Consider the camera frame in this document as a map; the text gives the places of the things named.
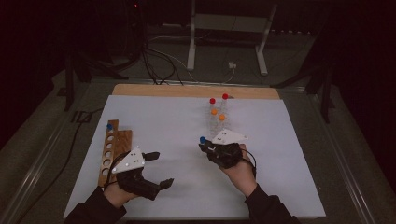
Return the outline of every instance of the hand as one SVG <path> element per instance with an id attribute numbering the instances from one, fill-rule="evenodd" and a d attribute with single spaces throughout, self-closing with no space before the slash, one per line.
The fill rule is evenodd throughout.
<path id="1" fill-rule="evenodd" d="M 116 177 L 113 176 L 110 182 L 113 182 L 115 180 Z M 121 208 L 128 201 L 139 197 L 138 195 L 120 189 L 119 184 L 117 182 L 108 185 L 103 194 L 108 199 L 108 201 L 111 204 L 113 204 L 114 207 L 116 208 Z"/>
<path id="2" fill-rule="evenodd" d="M 247 148 L 245 144 L 240 144 L 239 147 L 242 150 L 242 157 L 250 161 L 246 152 Z M 245 161 L 240 161 L 235 166 L 228 169 L 220 168 L 220 170 L 230 178 L 236 188 L 239 189 L 246 197 L 248 197 L 257 187 L 252 167 Z"/>

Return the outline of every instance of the sleeve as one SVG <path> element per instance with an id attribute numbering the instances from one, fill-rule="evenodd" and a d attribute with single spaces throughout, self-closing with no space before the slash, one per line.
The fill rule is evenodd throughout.
<path id="1" fill-rule="evenodd" d="M 118 209 L 111 204 L 101 188 L 96 188 L 85 203 L 79 203 L 67 216 L 64 224 L 116 223 L 126 214 L 124 207 Z"/>
<path id="2" fill-rule="evenodd" d="M 245 200 L 251 223 L 271 224 L 299 224 L 297 217 L 293 217 L 279 198 L 275 195 L 268 196 L 257 185 L 254 191 Z"/>

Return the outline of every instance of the white paper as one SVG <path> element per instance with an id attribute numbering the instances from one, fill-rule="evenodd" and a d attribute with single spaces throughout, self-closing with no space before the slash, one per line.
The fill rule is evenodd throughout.
<path id="1" fill-rule="evenodd" d="M 227 106 L 230 129 L 248 136 L 243 143 L 256 158 L 257 181 L 262 189 L 278 195 L 293 216 L 324 217 L 283 101 L 230 99 Z M 96 188 L 107 121 L 118 119 L 119 130 L 134 132 L 132 148 L 161 153 L 158 160 L 146 163 L 143 177 L 156 184 L 175 179 L 155 201 L 138 198 L 125 204 L 125 217 L 247 218 L 244 195 L 198 147 L 200 137 L 210 134 L 207 113 L 206 98 L 109 96 L 64 216 Z"/>

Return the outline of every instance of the wrist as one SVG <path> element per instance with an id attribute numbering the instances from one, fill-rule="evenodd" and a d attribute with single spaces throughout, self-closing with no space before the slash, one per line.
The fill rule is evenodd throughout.
<path id="1" fill-rule="evenodd" d="M 137 197 L 136 195 L 130 194 L 123 189 L 119 189 L 118 187 L 113 188 L 113 186 L 108 187 L 104 191 L 104 195 L 107 200 L 116 208 L 123 207 L 125 203 Z"/>
<path id="2" fill-rule="evenodd" d="M 257 188 L 257 182 L 250 182 L 246 183 L 240 190 L 245 195 L 245 197 L 248 197 L 255 188 Z"/>

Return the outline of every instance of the wooden block holder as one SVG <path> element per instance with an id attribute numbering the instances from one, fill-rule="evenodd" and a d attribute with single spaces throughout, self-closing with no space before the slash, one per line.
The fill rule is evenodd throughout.
<path id="1" fill-rule="evenodd" d="M 107 124 L 111 124 L 112 130 L 106 127 L 106 137 L 98 179 L 98 186 L 101 188 L 106 183 L 108 172 L 111 172 L 110 166 L 114 159 L 120 154 L 130 151 L 132 148 L 132 130 L 119 131 L 119 121 L 117 119 L 109 120 Z"/>

